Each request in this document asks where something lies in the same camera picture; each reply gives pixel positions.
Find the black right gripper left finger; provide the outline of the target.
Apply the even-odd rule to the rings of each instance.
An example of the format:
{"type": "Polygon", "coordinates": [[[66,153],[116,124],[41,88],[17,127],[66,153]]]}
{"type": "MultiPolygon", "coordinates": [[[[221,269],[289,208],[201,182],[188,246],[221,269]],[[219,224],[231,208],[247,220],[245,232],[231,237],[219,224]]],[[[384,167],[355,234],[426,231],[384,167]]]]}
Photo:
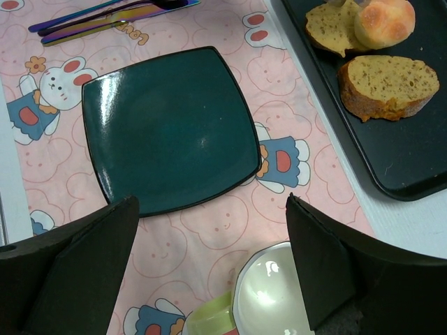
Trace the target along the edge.
{"type": "Polygon", "coordinates": [[[1,247],[1,333],[105,334],[138,221],[131,196],[1,247]]]}

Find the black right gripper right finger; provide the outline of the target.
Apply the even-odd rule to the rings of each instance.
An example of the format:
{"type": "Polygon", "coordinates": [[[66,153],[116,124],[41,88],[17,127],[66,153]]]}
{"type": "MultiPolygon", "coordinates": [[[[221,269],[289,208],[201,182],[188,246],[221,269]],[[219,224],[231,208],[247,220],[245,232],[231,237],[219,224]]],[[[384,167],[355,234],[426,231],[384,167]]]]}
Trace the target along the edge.
{"type": "Polygon", "coordinates": [[[290,195],[286,222],[316,334],[445,334],[446,260],[384,243],[290,195]]]}

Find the bread slice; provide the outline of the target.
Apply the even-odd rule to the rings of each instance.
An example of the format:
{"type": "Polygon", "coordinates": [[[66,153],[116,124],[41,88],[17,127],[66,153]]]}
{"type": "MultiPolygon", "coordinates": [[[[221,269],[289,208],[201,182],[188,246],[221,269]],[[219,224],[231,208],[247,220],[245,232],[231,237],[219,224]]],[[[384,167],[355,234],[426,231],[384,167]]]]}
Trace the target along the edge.
{"type": "Polygon", "coordinates": [[[354,21],[361,7],[355,1],[346,1],[341,7],[325,3],[305,15],[305,31],[313,43],[344,58],[347,52],[366,52],[354,32],[354,21]]]}
{"type": "Polygon", "coordinates": [[[398,56],[355,57],[337,77],[344,107],[363,122],[412,117],[440,88],[436,71],[424,61],[398,56]]]}

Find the round bread bun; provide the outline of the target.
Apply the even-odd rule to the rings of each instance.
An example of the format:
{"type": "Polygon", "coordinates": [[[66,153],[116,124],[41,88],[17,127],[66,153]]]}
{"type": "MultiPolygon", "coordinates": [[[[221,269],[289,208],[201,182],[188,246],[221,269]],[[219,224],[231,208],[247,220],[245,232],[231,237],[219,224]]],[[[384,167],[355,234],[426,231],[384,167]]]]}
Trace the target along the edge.
{"type": "Polygon", "coordinates": [[[354,19],[354,33],[365,47],[380,50],[406,40],[414,31],[416,12],[409,1],[367,1],[354,19]]]}

